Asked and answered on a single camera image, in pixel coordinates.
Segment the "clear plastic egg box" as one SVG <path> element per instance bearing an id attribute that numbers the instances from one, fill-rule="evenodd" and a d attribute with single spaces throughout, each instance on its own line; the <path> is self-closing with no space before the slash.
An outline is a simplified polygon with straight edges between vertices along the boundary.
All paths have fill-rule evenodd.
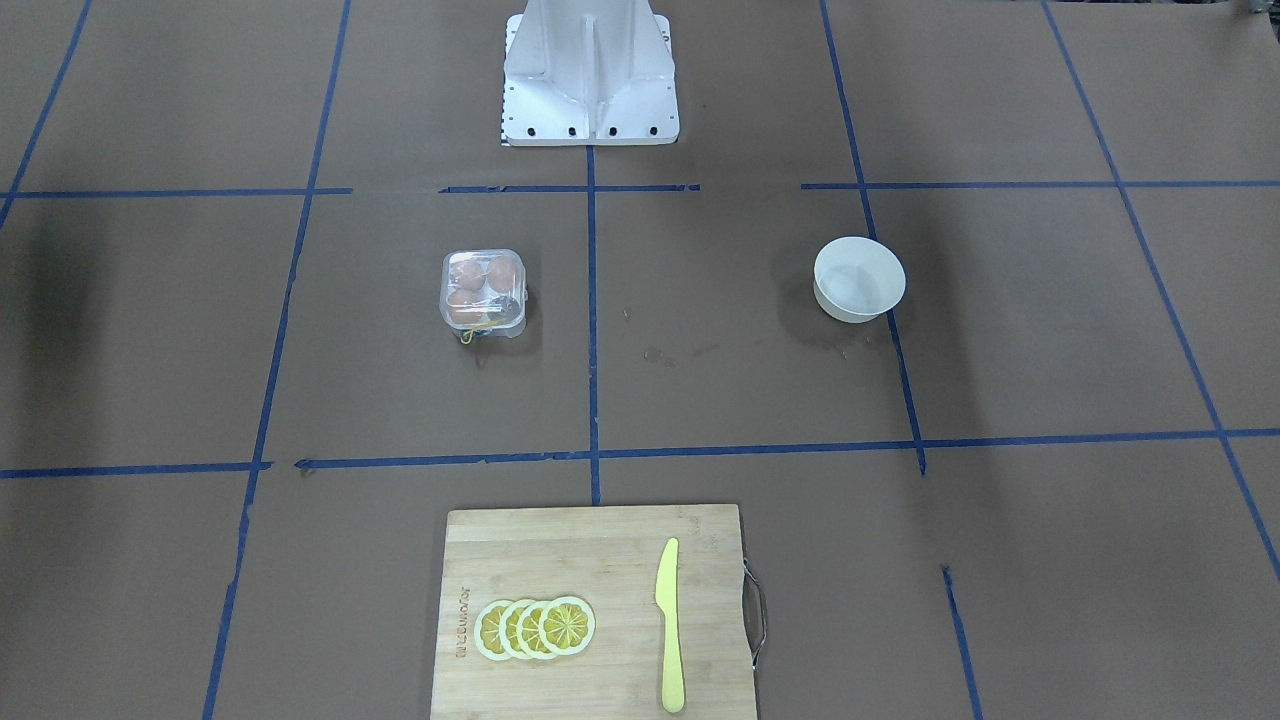
<path id="1" fill-rule="evenodd" d="M 490 260 L 503 256 L 512 258 L 518 264 L 518 279 L 516 281 L 515 290 L 511 293 L 498 293 L 485 283 L 477 292 L 483 293 L 486 299 L 488 320 L 477 325 L 453 325 L 445 314 L 445 299 L 452 291 L 457 290 L 451 284 L 451 264 L 474 259 L 488 268 Z M 489 337 L 506 340 L 520 337 L 526 327 L 529 305 L 527 272 L 522 258 L 511 249 L 479 249 L 448 252 L 442 260 L 442 286 L 438 304 L 443 322 L 463 346 Z"/>

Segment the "brown egg from bowl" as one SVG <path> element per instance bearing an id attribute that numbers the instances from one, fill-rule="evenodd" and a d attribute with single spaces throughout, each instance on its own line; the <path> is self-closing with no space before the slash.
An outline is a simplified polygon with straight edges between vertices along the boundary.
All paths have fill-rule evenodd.
<path id="1" fill-rule="evenodd" d="M 488 320 L 488 302 L 477 291 L 457 288 L 445 299 L 445 314 L 453 325 L 477 325 Z"/>

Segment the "brown egg in box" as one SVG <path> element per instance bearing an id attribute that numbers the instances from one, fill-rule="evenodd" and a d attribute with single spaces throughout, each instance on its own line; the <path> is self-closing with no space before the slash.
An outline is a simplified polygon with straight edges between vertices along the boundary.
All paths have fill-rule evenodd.
<path id="1" fill-rule="evenodd" d="M 486 282 L 498 293 L 511 293 L 518 279 L 518 264 L 512 258 L 495 258 L 486 268 Z"/>
<path id="2" fill-rule="evenodd" d="M 449 279 L 457 290 L 479 291 L 486 283 L 486 266 L 474 259 L 453 263 Z"/>

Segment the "bamboo cutting board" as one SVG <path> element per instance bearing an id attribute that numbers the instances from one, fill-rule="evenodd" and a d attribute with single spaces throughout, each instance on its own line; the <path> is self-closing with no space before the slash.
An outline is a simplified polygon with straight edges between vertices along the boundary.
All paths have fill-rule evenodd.
<path id="1" fill-rule="evenodd" d="M 654 600 L 678 538 L 678 629 L 686 703 L 660 706 L 663 618 Z M 445 527 L 430 715 L 434 719 L 754 719 L 756 683 L 733 503 L 454 510 Z M 476 648 L 495 600 L 577 596 L 590 644 L 548 661 L 494 662 Z"/>

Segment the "cream white bowl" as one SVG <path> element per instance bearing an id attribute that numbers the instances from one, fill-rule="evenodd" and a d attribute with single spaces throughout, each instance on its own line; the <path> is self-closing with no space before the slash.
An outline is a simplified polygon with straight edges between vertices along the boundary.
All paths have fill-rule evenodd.
<path id="1" fill-rule="evenodd" d="M 860 324 L 892 310 L 906 293 L 906 272 L 882 243 L 845 236 L 823 246 L 813 265 L 813 293 L 833 319 Z"/>

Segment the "yellow plastic knife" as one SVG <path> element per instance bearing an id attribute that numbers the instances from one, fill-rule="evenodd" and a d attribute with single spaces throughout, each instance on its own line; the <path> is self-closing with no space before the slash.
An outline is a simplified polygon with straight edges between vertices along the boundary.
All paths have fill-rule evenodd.
<path id="1" fill-rule="evenodd" d="M 655 571 L 654 600 L 663 618 L 660 657 L 660 706 L 681 714 L 686 703 L 684 661 L 678 629 L 678 538 L 667 539 Z"/>

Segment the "front yellow lemon slice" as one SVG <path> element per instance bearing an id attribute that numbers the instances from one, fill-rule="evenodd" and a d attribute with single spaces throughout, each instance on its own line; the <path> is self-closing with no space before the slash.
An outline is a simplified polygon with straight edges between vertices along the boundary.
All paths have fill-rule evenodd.
<path id="1" fill-rule="evenodd" d="M 591 605 L 577 596 L 547 601 L 538 624 L 543 646 L 557 657 L 581 653 L 593 641 L 596 619 Z"/>

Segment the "yellow lemon slice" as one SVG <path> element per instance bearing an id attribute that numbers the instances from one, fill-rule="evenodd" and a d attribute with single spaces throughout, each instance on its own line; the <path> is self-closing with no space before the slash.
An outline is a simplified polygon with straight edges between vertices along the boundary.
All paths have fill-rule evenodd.
<path id="1" fill-rule="evenodd" d="M 591 605 L 577 596 L 547 601 L 538 624 L 543 646 L 557 657 L 581 653 L 593 641 L 596 619 Z"/>
<path id="2" fill-rule="evenodd" d="M 521 598 L 509 602 L 503 609 L 498 620 L 498 639 L 500 647 L 508 659 L 530 660 L 532 656 L 527 652 L 522 639 L 521 639 L 521 618 L 524 611 L 534 603 L 534 600 Z"/>
<path id="3" fill-rule="evenodd" d="M 512 605 L 511 600 L 495 600 L 488 603 L 479 614 L 474 626 L 474 639 L 477 652 L 494 662 L 504 662 L 512 659 L 509 651 L 503 646 L 506 632 L 503 630 L 503 615 Z"/>
<path id="4" fill-rule="evenodd" d="M 548 607 L 548 601 L 535 600 L 526 605 L 515 620 L 515 638 L 529 659 L 548 661 L 558 657 L 558 653 L 541 638 L 541 619 Z"/>

